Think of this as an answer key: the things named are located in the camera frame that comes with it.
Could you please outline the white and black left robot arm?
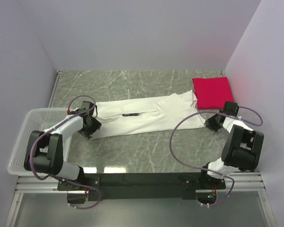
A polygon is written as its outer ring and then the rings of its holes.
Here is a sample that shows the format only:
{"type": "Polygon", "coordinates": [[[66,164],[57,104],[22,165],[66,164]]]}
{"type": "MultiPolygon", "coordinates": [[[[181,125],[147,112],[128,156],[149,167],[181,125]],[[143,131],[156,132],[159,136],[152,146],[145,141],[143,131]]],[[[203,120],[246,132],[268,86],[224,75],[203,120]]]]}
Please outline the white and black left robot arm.
{"type": "Polygon", "coordinates": [[[84,101],[81,108],[68,109],[67,117],[51,128],[33,131],[28,140],[24,169],[67,179],[74,190],[82,189],[85,185],[84,170],[64,160],[63,143],[77,132],[85,139],[91,139],[102,125],[97,116],[97,105],[84,101]]]}

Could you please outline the white t shirt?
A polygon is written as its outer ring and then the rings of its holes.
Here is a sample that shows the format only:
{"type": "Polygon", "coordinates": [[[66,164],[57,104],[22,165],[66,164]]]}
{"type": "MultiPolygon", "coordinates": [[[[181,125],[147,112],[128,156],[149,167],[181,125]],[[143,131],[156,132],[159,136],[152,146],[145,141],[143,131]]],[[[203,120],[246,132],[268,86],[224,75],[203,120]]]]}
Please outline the white t shirt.
{"type": "Polygon", "coordinates": [[[181,123],[181,120],[197,112],[197,98],[192,91],[169,96],[99,102],[97,120],[102,126],[93,135],[100,139],[178,129],[199,129],[205,120],[197,115],[181,123]]]}

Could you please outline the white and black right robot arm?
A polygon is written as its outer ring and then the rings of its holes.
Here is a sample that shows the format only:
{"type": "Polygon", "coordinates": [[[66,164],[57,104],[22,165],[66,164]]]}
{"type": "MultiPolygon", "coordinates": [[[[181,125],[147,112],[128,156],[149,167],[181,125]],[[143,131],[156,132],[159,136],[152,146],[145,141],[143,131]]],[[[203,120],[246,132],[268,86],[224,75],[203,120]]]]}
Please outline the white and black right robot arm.
{"type": "Polygon", "coordinates": [[[202,188],[208,189],[222,182],[225,175],[238,170],[254,171],[258,166],[264,142],[264,134],[248,127],[238,116],[239,106],[227,101],[218,114],[205,121],[206,128],[217,132],[224,128],[228,133],[221,157],[204,166],[198,177],[202,188]]]}

